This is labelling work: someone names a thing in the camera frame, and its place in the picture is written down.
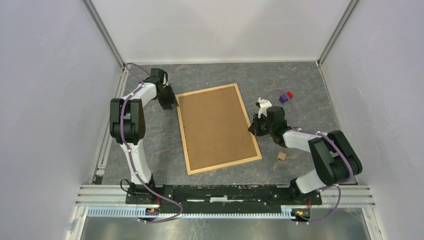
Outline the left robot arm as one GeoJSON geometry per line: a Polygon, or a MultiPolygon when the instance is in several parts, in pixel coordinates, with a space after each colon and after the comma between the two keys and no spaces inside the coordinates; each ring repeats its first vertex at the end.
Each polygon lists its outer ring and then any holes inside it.
{"type": "Polygon", "coordinates": [[[163,69],[152,68],[150,75],[133,91],[110,101],[109,132],[122,148],[130,168],[129,187],[125,189],[127,204],[151,204],[160,199],[143,144],[146,134],[144,106],[151,100],[157,100],[164,110],[178,105],[168,83],[168,73],[163,69]]]}

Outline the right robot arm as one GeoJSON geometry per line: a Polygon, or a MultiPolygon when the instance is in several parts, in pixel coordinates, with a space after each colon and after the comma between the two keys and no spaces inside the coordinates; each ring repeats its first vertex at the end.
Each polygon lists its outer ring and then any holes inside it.
{"type": "Polygon", "coordinates": [[[248,131],[256,137],[270,136],[283,148],[311,154],[313,170],[289,184],[288,196],[295,204],[302,204],[314,191],[350,182],[363,171],[361,161],[342,131],[322,133],[291,127],[282,107],[271,106],[254,114],[248,131]]]}

